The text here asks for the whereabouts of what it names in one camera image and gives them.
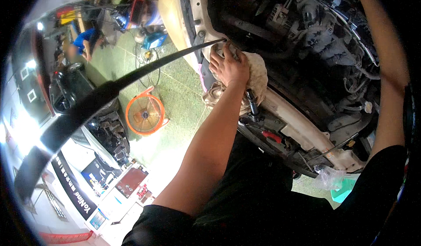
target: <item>engine bay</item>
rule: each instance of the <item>engine bay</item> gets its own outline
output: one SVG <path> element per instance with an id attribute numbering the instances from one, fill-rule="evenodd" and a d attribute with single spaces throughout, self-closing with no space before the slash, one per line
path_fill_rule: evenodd
<path id="1" fill-rule="evenodd" d="M 216 31 L 241 50 L 263 57 L 271 90 L 326 133 L 335 147 L 367 161 L 379 113 L 380 77 L 359 0 L 208 0 L 208 14 Z M 276 144 L 272 149 L 310 169 L 304 174 L 313 176 L 316 164 L 332 166 L 317 150 L 303 152 L 285 137 L 281 120 L 271 115 L 260 120 L 240 117 L 240 123 L 257 128 L 248 127 L 255 136 L 266 129 L 280 135 L 281 149 Z"/>

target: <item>dirty rag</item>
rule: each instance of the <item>dirty rag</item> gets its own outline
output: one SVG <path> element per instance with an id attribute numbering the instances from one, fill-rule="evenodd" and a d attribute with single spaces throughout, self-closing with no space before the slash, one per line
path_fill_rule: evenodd
<path id="1" fill-rule="evenodd" d="M 215 45 L 218 46 L 217 53 L 224 58 L 224 56 L 222 55 L 222 44 L 217 43 Z M 238 59 L 235 53 L 236 48 L 233 45 L 229 46 L 229 50 L 233 54 L 234 58 Z M 253 95 L 256 98 L 256 103 L 259 106 L 260 103 L 264 100 L 267 90 L 268 78 L 266 66 L 263 58 L 259 54 L 249 53 L 245 51 L 243 51 L 243 53 L 247 56 L 248 64 L 250 66 L 250 78 L 247 81 L 246 89 L 252 89 Z M 216 105 L 216 103 L 219 101 L 222 94 L 224 93 L 225 89 L 227 88 L 218 78 L 218 75 L 213 73 L 213 76 L 215 77 L 217 82 L 214 82 L 211 88 L 208 90 L 208 92 L 202 96 L 202 99 L 206 103 L 206 106 L 210 108 L 213 108 Z M 243 99 L 241 101 L 239 115 L 243 115 L 250 111 L 250 103 L 247 99 L 246 94 L 244 93 Z"/>

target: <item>red clip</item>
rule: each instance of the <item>red clip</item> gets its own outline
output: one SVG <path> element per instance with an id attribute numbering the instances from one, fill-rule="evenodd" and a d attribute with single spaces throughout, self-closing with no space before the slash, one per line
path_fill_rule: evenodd
<path id="1" fill-rule="evenodd" d="M 266 137 L 266 138 L 271 138 L 271 139 L 273 139 L 276 143 L 278 143 L 278 144 L 280 144 L 281 143 L 281 141 L 282 141 L 282 138 L 280 138 L 279 136 L 277 136 L 276 134 L 274 134 L 274 133 L 271 133 L 271 132 L 269 132 L 269 131 L 262 131 L 262 134 L 263 134 L 263 136 L 264 137 Z"/>

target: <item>fan grille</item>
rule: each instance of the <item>fan grille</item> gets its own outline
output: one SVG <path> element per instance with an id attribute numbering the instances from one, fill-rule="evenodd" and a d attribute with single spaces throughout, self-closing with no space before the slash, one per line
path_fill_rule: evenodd
<path id="1" fill-rule="evenodd" d="M 129 107 L 127 118 L 134 130 L 139 133 L 147 133 L 153 130 L 160 121 L 160 105 L 152 97 L 140 97 Z"/>

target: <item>orange fan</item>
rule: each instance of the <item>orange fan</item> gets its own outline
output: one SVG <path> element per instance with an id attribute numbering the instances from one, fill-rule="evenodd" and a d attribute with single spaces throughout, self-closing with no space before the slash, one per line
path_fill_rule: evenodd
<path id="1" fill-rule="evenodd" d="M 126 121 L 129 128 L 140 135 L 150 135 L 168 124 L 162 102 L 150 92 L 151 86 L 134 97 L 126 108 Z"/>

